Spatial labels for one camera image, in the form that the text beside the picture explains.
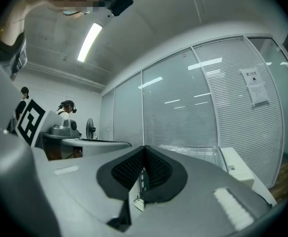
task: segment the white shirt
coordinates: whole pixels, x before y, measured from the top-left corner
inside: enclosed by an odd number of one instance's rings
[[[63,112],[63,113],[59,114],[60,117],[62,117],[64,120],[69,119],[69,117],[70,117],[69,113],[65,112],[64,109],[60,109],[60,110],[56,111],[55,113],[58,114],[60,112]]]

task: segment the ceiling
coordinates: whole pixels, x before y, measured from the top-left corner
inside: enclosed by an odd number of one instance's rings
[[[26,18],[29,64],[104,86],[144,53],[182,32],[214,21],[264,20],[262,0],[134,0],[119,17],[104,8],[72,19],[48,5]],[[85,62],[77,60],[93,23],[103,26]]]

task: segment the window blind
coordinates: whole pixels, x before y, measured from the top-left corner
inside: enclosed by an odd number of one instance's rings
[[[143,71],[146,145],[179,153],[187,148],[217,146],[212,98],[197,63],[188,49]]]
[[[114,90],[102,97],[100,111],[100,139],[113,140]]]
[[[115,141],[127,141],[133,146],[143,145],[141,84],[141,74],[138,74],[115,89]]]
[[[206,43],[195,47],[195,52],[216,103],[220,146],[233,147],[259,179],[272,186],[281,159],[283,128],[280,102],[266,66],[244,38]],[[269,102],[255,107],[240,72],[252,68],[258,70],[269,97]]]

